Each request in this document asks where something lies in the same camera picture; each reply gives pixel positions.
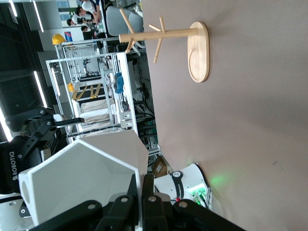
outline dark hair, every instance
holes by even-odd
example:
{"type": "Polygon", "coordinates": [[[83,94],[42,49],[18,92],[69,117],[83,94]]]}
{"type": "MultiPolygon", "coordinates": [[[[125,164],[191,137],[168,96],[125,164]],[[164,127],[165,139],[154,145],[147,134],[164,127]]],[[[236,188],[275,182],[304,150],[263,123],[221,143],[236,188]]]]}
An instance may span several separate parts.
{"type": "Polygon", "coordinates": [[[76,12],[76,14],[77,14],[78,16],[80,16],[79,14],[80,14],[80,12],[81,12],[81,9],[82,9],[81,7],[77,7],[77,8],[76,8],[76,11],[75,11],[75,12],[76,12]]]}
{"type": "Polygon", "coordinates": [[[82,26],[81,27],[81,31],[83,32],[84,29],[88,29],[88,27],[87,26],[82,26]]]}
{"type": "Polygon", "coordinates": [[[67,19],[67,21],[66,21],[66,23],[69,25],[69,26],[71,26],[71,22],[72,22],[72,19],[67,19]]]}

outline gray chair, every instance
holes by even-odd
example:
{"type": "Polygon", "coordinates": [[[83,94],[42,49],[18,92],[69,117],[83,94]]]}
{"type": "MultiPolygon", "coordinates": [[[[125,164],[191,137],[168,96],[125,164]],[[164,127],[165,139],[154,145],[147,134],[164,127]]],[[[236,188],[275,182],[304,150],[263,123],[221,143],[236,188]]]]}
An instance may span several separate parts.
{"type": "MultiPolygon", "coordinates": [[[[135,33],[143,32],[143,18],[128,9],[124,9],[124,12],[135,33]]],[[[129,28],[121,15],[120,8],[109,6],[106,11],[106,22],[108,32],[111,36],[130,33],[129,28]]]]}

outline logo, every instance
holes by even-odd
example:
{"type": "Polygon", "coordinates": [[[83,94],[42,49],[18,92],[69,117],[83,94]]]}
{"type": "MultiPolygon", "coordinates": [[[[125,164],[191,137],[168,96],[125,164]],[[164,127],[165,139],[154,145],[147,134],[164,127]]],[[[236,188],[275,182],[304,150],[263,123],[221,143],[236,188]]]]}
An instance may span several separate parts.
{"type": "Polygon", "coordinates": [[[18,173],[17,173],[17,166],[15,161],[15,152],[10,152],[10,161],[11,161],[11,168],[13,173],[13,180],[18,180],[18,173]]]}
{"type": "Polygon", "coordinates": [[[174,173],[172,173],[172,175],[174,176],[174,177],[180,177],[181,176],[181,172],[174,172],[174,173]]]}

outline gray table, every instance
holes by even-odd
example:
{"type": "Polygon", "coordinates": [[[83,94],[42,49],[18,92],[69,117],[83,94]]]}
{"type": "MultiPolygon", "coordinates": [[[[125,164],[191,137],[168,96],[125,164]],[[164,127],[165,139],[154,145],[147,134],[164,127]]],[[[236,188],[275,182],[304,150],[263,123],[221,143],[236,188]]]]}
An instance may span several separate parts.
{"type": "Polygon", "coordinates": [[[308,227],[308,1],[144,0],[145,31],[203,21],[210,74],[192,81],[187,39],[146,42],[157,133],[177,170],[198,162],[213,210],[249,231],[308,227]]]}

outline wooden mug tree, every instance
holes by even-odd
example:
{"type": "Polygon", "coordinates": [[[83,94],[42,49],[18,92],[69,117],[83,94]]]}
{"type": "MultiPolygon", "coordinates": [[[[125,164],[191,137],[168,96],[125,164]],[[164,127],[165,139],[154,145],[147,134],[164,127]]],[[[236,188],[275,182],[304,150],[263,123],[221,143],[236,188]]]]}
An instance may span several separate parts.
{"type": "Polygon", "coordinates": [[[160,46],[163,39],[188,37],[188,69],[192,79],[197,82],[206,81],[209,74],[209,39],[208,31],[203,22],[194,22],[189,29],[166,30],[164,19],[160,16],[161,29],[150,24],[149,27],[155,32],[135,33],[123,9],[121,14],[131,32],[131,34],[119,35],[120,42],[128,42],[126,53],[130,51],[136,41],[158,39],[158,45],[154,57],[154,63],[157,61],[160,46]]]}

